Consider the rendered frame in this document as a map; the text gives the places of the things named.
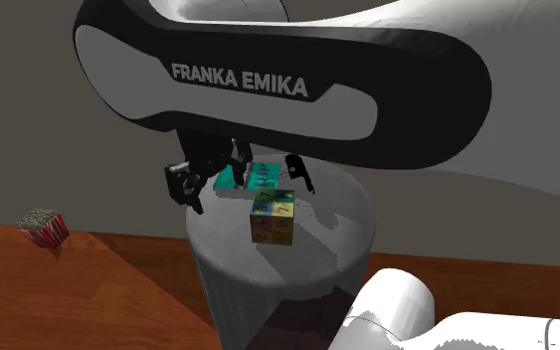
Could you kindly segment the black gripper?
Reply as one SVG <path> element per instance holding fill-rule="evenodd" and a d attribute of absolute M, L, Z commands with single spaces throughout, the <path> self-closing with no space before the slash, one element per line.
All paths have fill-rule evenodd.
<path fill-rule="evenodd" d="M 198 215 L 204 213 L 199 195 L 206 180 L 215 176 L 227 165 L 233 168 L 235 182 L 244 184 L 244 172 L 253 161 L 251 145 L 246 140 L 206 134 L 201 131 L 179 129 L 177 131 L 185 161 L 164 167 L 169 196 L 179 205 L 191 207 Z M 302 178 L 307 191 L 315 189 L 302 158 L 288 154 L 284 158 L 288 176 Z"/>

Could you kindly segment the teal flat box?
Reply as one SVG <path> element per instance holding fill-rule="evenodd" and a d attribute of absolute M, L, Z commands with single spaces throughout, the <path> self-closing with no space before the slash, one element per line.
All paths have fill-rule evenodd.
<path fill-rule="evenodd" d="M 244 184 L 238 185 L 233 168 L 228 165 L 218 174 L 213 190 L 219 197 L 251 199 L 258 189 L 276 189 L 280 172 L 280 163 L 252 162 L 244 172 Z"/>

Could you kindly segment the multicoloured number cube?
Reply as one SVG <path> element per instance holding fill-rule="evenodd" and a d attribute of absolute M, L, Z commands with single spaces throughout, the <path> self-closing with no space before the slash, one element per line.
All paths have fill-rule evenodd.
<path fill-rule="evenodd" d="M 291 246 L 294 230 L 295 192 L 258 189 L 250 212 L 252 241 Z"/>

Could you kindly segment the round grey side table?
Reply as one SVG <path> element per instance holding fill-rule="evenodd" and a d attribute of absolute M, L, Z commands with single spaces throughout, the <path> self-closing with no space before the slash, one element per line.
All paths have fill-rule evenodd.
<path fill-rule="evenodd" d="M 247 192 L 215 193 L 207 184 L 204 212 L 186 211 L 194 262 L 223 350 L 245 350 L 283 300 L 322 297 L 339 286 L 356 295 L 376 233 L 376 213 L 361 184 L 333 163 L 303 160 L 315 191 L 284 177 L 295 193 L 293 242 L 252 240 Z"/>

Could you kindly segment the red striped popcorn box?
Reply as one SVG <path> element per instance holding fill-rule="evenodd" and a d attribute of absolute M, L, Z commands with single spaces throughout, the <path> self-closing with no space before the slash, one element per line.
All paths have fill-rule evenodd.
<path fill-rule="evenodd" d="M 23 216 L 15 229 L 39 248 L 55 249 L 70 235 L 57 210 L 34 208 Z"/>

